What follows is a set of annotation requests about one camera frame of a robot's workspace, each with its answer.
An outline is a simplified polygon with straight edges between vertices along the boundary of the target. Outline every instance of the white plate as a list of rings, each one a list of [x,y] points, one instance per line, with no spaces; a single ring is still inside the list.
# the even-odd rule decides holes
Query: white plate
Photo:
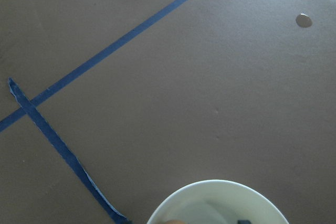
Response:
[[[178,219],[189,224],[288,224],[263,195],[227,180],[205,180],[187,185],[163,201],[147,224]]]

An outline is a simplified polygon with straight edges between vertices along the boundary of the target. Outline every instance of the black object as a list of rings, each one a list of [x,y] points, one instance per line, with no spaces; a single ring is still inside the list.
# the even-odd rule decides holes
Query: black object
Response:
[[[249,220],[239,220],[237,224],[252,224]]]

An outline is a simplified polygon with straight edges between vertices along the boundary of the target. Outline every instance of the circular spot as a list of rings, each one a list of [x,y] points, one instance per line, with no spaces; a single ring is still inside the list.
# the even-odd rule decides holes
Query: circular spot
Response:
[[[299,14],[296,19],[296,24],[298,24],[299,27],[310,27],[313,22],[311,21],[310,17],[304,13]]]

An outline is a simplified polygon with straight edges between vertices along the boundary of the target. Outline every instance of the blue painter's tape strip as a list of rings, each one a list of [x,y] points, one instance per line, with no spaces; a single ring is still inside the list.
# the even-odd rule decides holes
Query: blue painter's tape strip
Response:
[[[119,213],[106,199],[106,197],[99,190],[97,185],[93,182],[92,178],[82,167],[77,157],[71,152],[63,140],[58,136],[54,129],[48,124],[43,116],[38,112],[36,107],[26,98],[20,87],[9,78],[8,81],[10,92],[15,97],[16,101],[20,104],[21,108],[32,119],[36,126],[42,131],[44,136],[54,146],[58,153],[64,158],[67,164],[79,177],[82,183],[89,189],[94,198],[105,209],[108,215],[116,224],[128,222],[128,219]]]
[[[103,59],[105,59],[107,56],[110,56],[112,53],[117,51],[119,48],[124,46],[126,43],[131,41],[133,38],[135,38],[137,35],[154,25],[156,22],[158,22],[160,19],[168,15],[170,12],[174,11],[176,8],[178,8],[180,5],[185,3],[187,0],[175,0],[174,2],[167,5],[165,8],[154,14],[152,17],[145,20],[143,23],[138,25],[136,28],[129,31],[127,34],[119,38],[117,41],[109,45],[107,48],[103,49],[99,53],[97,53],[95,56],[93,56],[88,61],[84,62],[82,65],[80,65],[78,68],[73,70],[71,73],[64,76],[62,79],[57,81],[55,84],[51,85],[48,89],[40,93],[38,96],[33,98],[31,100],[31,103],[34,106],[39,106],[41,103],[49,99],[52,95],[57,93],[59,90],[64,88],[66,85],[77,79],[79,76],[81,76],[83,73],[94,67],[97,63],[101,62]],[[19,120],[22,116],[25,115],[25,112],[22,109],[18,109],[17,111],[13,112],[11,115],[9,115],[7,118],[0,121],[0,132],[5,130],[7,127],[15,123],[17,120]]]

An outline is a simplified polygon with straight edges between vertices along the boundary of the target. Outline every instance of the blue tape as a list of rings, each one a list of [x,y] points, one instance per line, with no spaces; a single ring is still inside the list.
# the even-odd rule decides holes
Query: blue tape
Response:
[[[34,106],[39,106],[41,103],[45,102],[47,99],[49,99],[52,95],[57,93],[59,90],[64,88],[66,85],[77,79],[79,76],[81,76],[83,73],[94,67],[96,64],[101,62],[103,59],[105,59],[107,56],[110,56],[112,53],[117,51],[119,48],[124,46],[126,43],[130,42],[133,38],[135,38],[137,35],[154,25],[156,22],[158,22],[160,19],[174,11],[176,8],[178,8],[180,5],[185,3],[187,0],[175,0],[174,2],[167,5],[165,8],[145,20],[143,23],[138,25],[136,28],[132,29],[128,33],[126,33],[124,36],[119,38],[117,41],[109,45],[107,48],[103,49],[99,53],[97,53],[95,56],[93,56],[88,61],[84,62],[82,65],[80,65],[78,68],[64,76],[62,79],[51,85],[49,88],[47,88],[45,91],[40,93],[38,96],[33,98],[31,100],[31,103]],[[25,115],[25,112],[22,109],[18,109],[15,112],[13,112],[11,115],[0,121],[0,132],[5,130],[7,127],[15,123],[17,120],[19,120],[22,116]]]
[[[25,94],[22,92],[20,87],[11,79],[8,80],[10,92],[15,97],[16,101],[20,104],[23,111],[28,114],[36,126],[42,131],[44,136],[49,140],[49,142],[54,146],[58,153],[64,158],[67,164],[79,177],[82,183],[88,188],[92,193],[94,198],[99,202],[99,204],[105,209],[111,219],[117,223],[122,224],[128,222],[128,219],[119,213],[105,198],[102,192],[99,190],[97,185],[93,182],[92,178],[82,167],[77,157],[71,152],[63,140],[57,135],[53,128],[48,124],[48,122],[43,118],[43,116],[38,112],[36,107],[26,98]]]

